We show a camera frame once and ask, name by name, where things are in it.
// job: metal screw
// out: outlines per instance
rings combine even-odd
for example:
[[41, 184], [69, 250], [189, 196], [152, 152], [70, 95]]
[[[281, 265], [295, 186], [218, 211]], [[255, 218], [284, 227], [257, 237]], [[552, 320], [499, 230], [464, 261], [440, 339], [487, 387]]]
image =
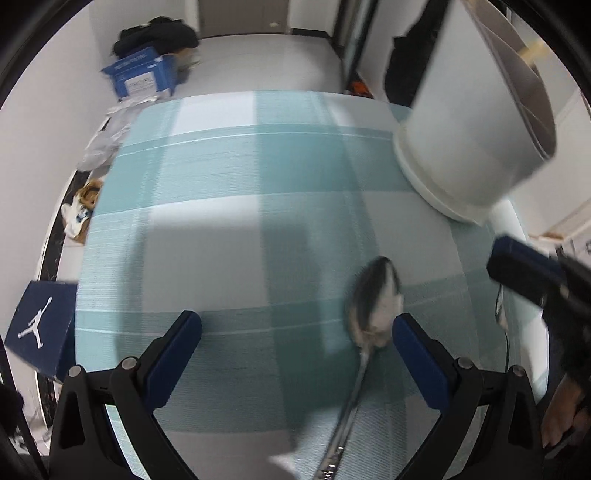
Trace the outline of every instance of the metal screw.
[[518, 377], [523, 377], [525, 375], [525, 370], [520, 365], [513, 365], [513, 373]]
[[470, 360], [466, 356], [461, 356], [460, 358], [458, 358], [457, 364], [460, 366], [460, 368], [463, 368], [464, 370], [470, 370], [474, 366], [472, 360]]
[[137, 364], [138, 361], [134, 357], [129, 356], [123, 359], [123, 361], [121, 362], [121, 367], [123, 368], [123, 370], [131, 370]]
[[73, 367], [71, 367], [68, 370], [68, 375], [70, 375], [71, 377], [75, 377], [77, 376], [80, 372], [82, 372], [82, 369], [80, 367], [80, 365], [74, 365]]

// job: table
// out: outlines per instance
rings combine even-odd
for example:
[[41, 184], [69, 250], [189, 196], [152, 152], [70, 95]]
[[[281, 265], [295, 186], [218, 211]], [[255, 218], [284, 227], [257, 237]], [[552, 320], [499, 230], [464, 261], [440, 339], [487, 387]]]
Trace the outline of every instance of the table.
[[[155, 415], [200, 479], [311, 478], [356, 374], [343, 296], [378, 254], [393, 260], [406, 310], [430, 336], [504, 367], [485, 264], [496, 233], [523, 232], [508, 200], [477, 227], [414, 192], [392, 147], [408, 113], [346, 95], [238, 92], [154, 105], [133, 126], [87, 239], [77, 361], [113, 368], [183, 309], [198, 312], [201, 343]], [[540, 396], [539, 311], [512, 297], [507, 309], [511, 362]], [[436, 418], [395, 349], [378, 352], [339, 478], [394, 478]]]

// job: human hand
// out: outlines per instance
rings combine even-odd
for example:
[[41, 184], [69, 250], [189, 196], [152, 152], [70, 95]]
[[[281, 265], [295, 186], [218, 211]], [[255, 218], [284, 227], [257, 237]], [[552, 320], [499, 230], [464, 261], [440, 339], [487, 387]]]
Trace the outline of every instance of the human hand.
[[575, 428], [574, 440], [582, 440], [591, 426], [587, 410], [577, 413], [577, 405], [584, 398], [581, 387], [565, 375], [554, 392], [548, 410], [542, 420], [542, 446], [556, 445], [562, 435], [571, 427]]

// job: door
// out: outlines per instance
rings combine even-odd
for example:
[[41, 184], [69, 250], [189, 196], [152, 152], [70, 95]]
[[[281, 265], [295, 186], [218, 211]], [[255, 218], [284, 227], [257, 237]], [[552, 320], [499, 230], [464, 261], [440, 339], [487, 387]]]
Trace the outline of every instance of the door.
[[289, 0], [199, 0], [202, 37], [285, 33]]
[[348, 38], [343, 52], [343, 76], [345, 85], [349, 86], [355, 76], [357, 64], [361, 58], [365, 40], [374, 18], [378, 0], [357, 0], [356, 12], [353, 16]]

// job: jordan shoebox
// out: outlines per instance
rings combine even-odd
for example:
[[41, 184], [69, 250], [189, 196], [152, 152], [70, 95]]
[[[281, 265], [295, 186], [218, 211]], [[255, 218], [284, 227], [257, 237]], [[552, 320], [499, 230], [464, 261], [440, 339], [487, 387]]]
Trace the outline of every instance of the jordan shoebox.
[[63, 381], [76, 363], [76, 284], [32, 281], [12, 317], [4, 344], [47, 377]]

